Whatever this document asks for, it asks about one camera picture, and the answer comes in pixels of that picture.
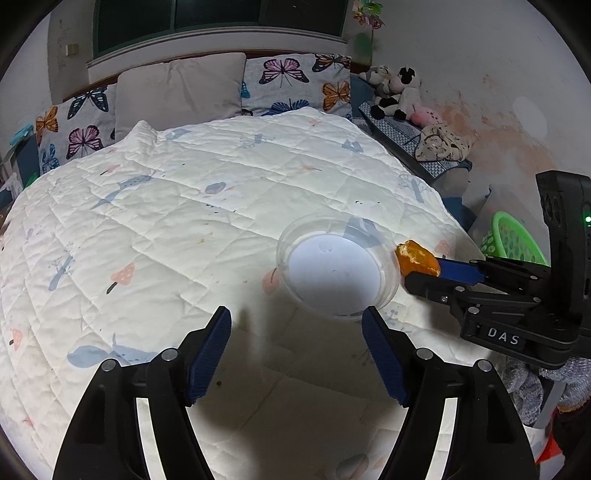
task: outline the pink plush toy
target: pink plush toy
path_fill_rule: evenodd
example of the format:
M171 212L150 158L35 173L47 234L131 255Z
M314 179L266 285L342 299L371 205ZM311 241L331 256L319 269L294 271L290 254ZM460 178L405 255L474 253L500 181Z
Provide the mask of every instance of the pink plush toy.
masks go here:
M414 113L410 116L410 121L421 129L443 122L439 113L424 106L415 109Z

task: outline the headboard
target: headboard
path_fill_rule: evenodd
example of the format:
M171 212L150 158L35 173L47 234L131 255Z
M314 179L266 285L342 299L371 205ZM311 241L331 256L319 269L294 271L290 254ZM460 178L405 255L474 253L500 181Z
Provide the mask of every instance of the headboard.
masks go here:
M195 59L198 57L204 57L206 55L212 55L212 54L216 54L216 53L228 53L228 52L229 51L227 51L227 50L226 51L208 51L205 53L197 53L195 55L185 55L185 56L181 56L181 57L173 57L170 59L159 60L159 61L155 61L152 63L148 63L148 65L156 64L156 63L168 63L169 61L180 60L180 59ZM294 51L294 50L244 50L244 53L246 54L247 59L258 59L260 57L274 57L276 55L286 55L286 54L290 54L290 53L308 53L308 52ZM367 65L362 65L362 64L356 63L356 62L351 62L351 73L361 73L361 72L367 71L367 69L368 69ZM114 85L115 83L117 83L117 80L119 79L119 75L121 75L121 73L123 73L123 72L119 72L115 75L111 75L111 76L106 77L102 80L99 80L98 82L94 82L94 83L91 83L90 85L82 87L81 89L78 89L77 91L67 95L63 99L63 101L65 102L67 100L70 100L71 98L74 98L76 95L80 95L82 93L88 92L89 90L92 90L95 88L106 87L108 85Z

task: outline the transparent plastic container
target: transparent plastic container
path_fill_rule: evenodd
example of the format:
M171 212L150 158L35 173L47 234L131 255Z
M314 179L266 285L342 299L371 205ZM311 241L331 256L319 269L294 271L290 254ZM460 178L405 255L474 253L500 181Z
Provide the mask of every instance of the transparent plastic container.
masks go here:
M370 305L385 307L400 286L390 232L347 213L309 215L290 224L277 246L282 284L307 310L359 320Z

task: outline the bed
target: bed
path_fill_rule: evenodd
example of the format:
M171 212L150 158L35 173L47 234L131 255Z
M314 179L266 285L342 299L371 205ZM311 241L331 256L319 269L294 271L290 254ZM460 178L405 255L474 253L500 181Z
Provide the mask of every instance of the bed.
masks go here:
M347 119L303 108L155 131L43 175L19 196L0 255L0 423L39 480L97 365L144 362L219 305L233 333L189 410L216 479L375 479L404 410L387 397L359 323L300 310L275 273L283 229L349 212L439 255L480 253L439 195ZM460 340L445 307L398 290L382 310L444 360ZM163 478L138 403L152 479ZM429 478L440 478L454 404Z

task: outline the metal screw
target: metal screw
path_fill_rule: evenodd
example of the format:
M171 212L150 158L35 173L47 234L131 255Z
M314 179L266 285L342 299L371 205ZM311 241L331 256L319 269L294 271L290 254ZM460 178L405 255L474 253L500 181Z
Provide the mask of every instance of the metal screw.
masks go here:
M167 348L164 352L162 352L161 356L163 360L170 362L171 360L174 360L178 357L178 351L176 348Z
M115 362L115 360L113 360L112 358L109 358L108 360L105 360L102 365L100 366L100 369L103 372L110 372L111 370L113 370L115 368L115 366L117 365L117 362Z
M428 348L420 348L417 350L417 357L422 358L423 360L430 360L433 358L433 352Z
M483 372L490 372L492 370L492 364L488 360L478 360L477 366Z

